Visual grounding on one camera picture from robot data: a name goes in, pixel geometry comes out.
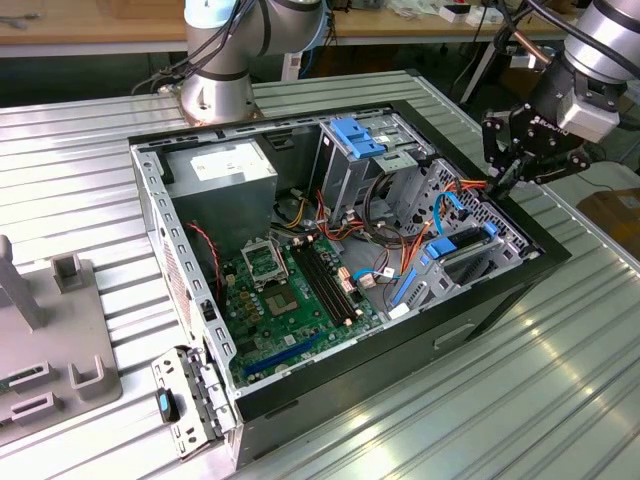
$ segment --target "expansion slot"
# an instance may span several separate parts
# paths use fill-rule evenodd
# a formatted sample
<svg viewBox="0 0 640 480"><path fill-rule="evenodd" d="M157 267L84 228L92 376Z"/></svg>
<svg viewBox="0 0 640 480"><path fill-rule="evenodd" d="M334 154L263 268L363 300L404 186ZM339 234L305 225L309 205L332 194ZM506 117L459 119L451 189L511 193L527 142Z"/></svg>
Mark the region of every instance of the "expansion slot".
<svg viewBox="0 0 640 480"><path fill-rule="evenodd" d="M341 287L327 272L320 255L313 246L295 248L291 251L291 256L329 314L333 325L339 327L347 320L354 321L357 315L353 306Z"/></svg>
<svg viewBox="0 0 640 480"><path fill-rule="evenodd" d="M308 352L309 350L311 350L311 347L313 347L313 342L315 342L320 335L321 334L318 333L312 336L311 338L306 339L304 342L302 342L299 345L295 345L291 348L287 348L286 350L283 350L280 353L276 353L275 355L265 358L264 360L260 360L259 362L256 362L253 365L249 365L248 367L245 367L244 374L246 376L249 376L249 375L262 372L263 370L266 370L269 367L273 367L275 365L283 363L284 361L290 358L293 358L296 355L300 355L304 352Z"/></svg>

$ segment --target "metal bracket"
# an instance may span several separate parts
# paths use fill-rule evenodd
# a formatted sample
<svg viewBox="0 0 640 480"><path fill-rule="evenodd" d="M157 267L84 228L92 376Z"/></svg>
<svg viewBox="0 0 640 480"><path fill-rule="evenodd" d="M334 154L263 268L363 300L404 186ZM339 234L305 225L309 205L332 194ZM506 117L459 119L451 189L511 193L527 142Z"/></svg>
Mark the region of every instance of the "metal bracket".
<svg viewBox="0 0 640 480"><path fill-rule="evenodd" d="M215 367L203 357L200 349L175 347L151 364L158 391L169 395L177 409L177 420L168 423L181 460L221 442L236 426Z"/></svg>

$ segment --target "power cable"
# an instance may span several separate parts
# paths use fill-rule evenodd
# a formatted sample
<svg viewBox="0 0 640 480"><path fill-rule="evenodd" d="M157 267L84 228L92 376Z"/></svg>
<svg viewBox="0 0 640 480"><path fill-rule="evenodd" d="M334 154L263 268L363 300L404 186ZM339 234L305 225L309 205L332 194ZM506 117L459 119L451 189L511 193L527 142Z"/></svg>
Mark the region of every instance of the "power cable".
<svg viewBox="0 0 640 480"><path fill-rule="evenodd" d="M549 23L552 23L558 28L561 28L569 35L574 36L578 40L580 40L585 45L597 50L605 57L608 57L610 60L613 60L615 63L620 65L622 68L631 73L634 77L640 79L640 67L634 64L631 60L627 59L620 53L616 52L610 47L607 47L603 43L600 43L593 37L590 37L582 30L574 27L570 23L567 23L562 18L556 16L550 10L546 9L542 6L537 0L525 0L538 14L547 20Z"/></svg>

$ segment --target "ribbed metal surface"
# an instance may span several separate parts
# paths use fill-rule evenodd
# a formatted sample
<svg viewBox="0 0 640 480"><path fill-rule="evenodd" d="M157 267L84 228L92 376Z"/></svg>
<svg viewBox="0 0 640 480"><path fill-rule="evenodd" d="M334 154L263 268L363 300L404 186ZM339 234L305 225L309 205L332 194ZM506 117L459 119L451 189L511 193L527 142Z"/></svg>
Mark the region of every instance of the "ribbed metal surface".
<svg viewBox="0 0 640 480"><path fill-rule="evenodd" d="M267 84L269 116L406 99L470 158L477 126L404 73ZM149 361L184 343L144 234L128 135L184 126L147 96L0 111L0 231L21 270L78 251L98 270L123 397L0 449L24 478L221 478L222 449L180 465ZM640 279L539 189L517 199L573 254L499 326L258 461L238 478L630 478L640 472Z"/></svg>

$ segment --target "blue tab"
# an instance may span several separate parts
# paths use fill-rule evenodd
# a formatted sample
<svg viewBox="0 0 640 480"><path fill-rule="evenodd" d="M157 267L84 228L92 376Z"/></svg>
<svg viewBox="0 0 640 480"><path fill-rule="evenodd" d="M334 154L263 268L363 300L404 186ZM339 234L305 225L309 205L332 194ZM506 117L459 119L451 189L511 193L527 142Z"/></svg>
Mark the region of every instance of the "blue tab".
<svg viewBox="0 0 640 480"><path fill-rule="evenodd" d="M162 410L163 412L169 410L169 400L167 400L166 393L160 395L160 410Z"/></svg>
<svg viewBox="0 0 640 480"><path fill-rule="evenodd" d="M425 250L429 255L431 255L431 258L436 259L446 255L447 253L455 252L457 248L448 238L438 238L427 245Z"/></svg>
<svg viewBox="0 0 640 480"><path fill-rule="evenodd" d="M367 158L385 153L387 150L371 138L367 129L353 118L331 120L331 126L342 142L351 148L356 158Z"/></svg>
<svg viewBox="0 0 640 480"><path fill-rule="evenodd" d="M498 227L496 227L493 223L487 222L484 224L485 231L489 234L491 238L495 237L498 234Z"/></svg>
<svg viewBox="0 0 640 480"><path fill-rule="evenodd" d="M391 301L392 306L395 307L396 305L398 305L398 303L400 303L400 299L405 293L407 293L407 289L409 288L409 286L411 285L411 282L413 282L413 279L416 278L417 275L418 275L418 272L416 272L416 269L412 268L411 271L409 272L409 275L407 276L407 279L402 284L402 287L400 287L400 290L398 290L398 293L396 293L396 296L393 297L393 300Z"/></svg>

